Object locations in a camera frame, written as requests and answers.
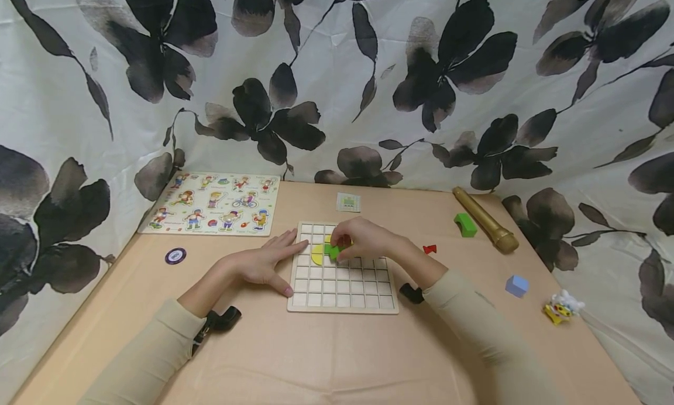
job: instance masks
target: white fabric backdrop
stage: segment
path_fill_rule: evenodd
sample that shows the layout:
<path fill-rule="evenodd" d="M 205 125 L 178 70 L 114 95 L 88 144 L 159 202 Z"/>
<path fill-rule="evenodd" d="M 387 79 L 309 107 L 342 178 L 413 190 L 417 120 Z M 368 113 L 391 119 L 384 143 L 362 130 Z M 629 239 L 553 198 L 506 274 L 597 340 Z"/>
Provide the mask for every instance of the white fabric backdrop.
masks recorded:
<path fill-rule="evenodd" d="M 0 404 L 182 166 L 494 191 L 671 404 L 671 1 L 0 0 Z"/>

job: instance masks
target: round badge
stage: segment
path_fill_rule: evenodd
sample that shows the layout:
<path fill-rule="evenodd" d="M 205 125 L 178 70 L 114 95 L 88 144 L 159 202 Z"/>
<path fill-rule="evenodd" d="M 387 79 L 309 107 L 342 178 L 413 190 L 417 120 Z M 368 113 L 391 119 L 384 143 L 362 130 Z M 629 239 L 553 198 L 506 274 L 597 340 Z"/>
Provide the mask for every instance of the round badge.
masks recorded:
<path fill-rule="evenodd" d="M 164 260 L 170 265 L 177 265 L 178 263 L 185 260 L 186 257 L 187 251 L 178 247 L 177 249 L 169 251 Z"/>

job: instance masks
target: hand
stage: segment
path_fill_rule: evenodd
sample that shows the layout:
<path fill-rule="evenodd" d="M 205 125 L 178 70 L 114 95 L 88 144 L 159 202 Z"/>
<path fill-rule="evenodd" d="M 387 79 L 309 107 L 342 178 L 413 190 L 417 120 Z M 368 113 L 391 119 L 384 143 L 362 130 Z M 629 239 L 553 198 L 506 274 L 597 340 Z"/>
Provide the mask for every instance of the hand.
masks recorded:
<path fill-rule="evenodd" d="M 267 284 L 286 297 L 293 296 L 293 289 L 274 271 L 276 264 L 302 251 L 309 241 L 293 244 L 297 229 L 285 231 L 265 243 L 260 249 L 244 250 L 221 260 L 231 260 L 235 273 L 252 284 Z"/>
<path fill-rule="evenodd" d="M 337 260 L 345 260 L 359 256 L 378 258 L 390 257 L 391 249 L 402 238 L 367 219 L 358 217 L 342 222 L 334 229 L 330 237 L 332 246 L 347 246 Z"/>

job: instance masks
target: wooden peg puzzle board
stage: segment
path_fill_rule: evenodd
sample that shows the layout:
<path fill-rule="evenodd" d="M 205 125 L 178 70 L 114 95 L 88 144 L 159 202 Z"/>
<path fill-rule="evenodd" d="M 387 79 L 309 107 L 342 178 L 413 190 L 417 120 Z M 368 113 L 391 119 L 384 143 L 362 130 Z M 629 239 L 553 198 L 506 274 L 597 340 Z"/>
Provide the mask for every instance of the wooden peg puzzle board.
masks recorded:
<path fill-rule="evenodd" d="M 293 258 L 288 311 L 310 313 L 398 314 L 393 274 L 386 258 L 334 262 L 322 253 L 336 224 L 300 222 L 297 241 L 309 240 Z M 316 264 L 312 255 L 322 262 Z"/>
<path fill-rule="evenodd" d="M 274 175 L 178 171 L 138 232 L 269 236 L 279 180 Z"/>

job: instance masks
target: green block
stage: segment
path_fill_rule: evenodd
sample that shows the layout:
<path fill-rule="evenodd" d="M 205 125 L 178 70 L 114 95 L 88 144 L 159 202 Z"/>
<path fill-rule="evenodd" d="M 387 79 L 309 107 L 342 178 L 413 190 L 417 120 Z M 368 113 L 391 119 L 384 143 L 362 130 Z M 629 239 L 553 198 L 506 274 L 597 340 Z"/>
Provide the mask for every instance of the green block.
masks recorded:
<path fill-rule="evenodd" d="M 456 214 L 454 222 L 461 227 L 461 236 L 464 238 L 474 237 L 477 233 L 477 227 L 469 214 Z"/>

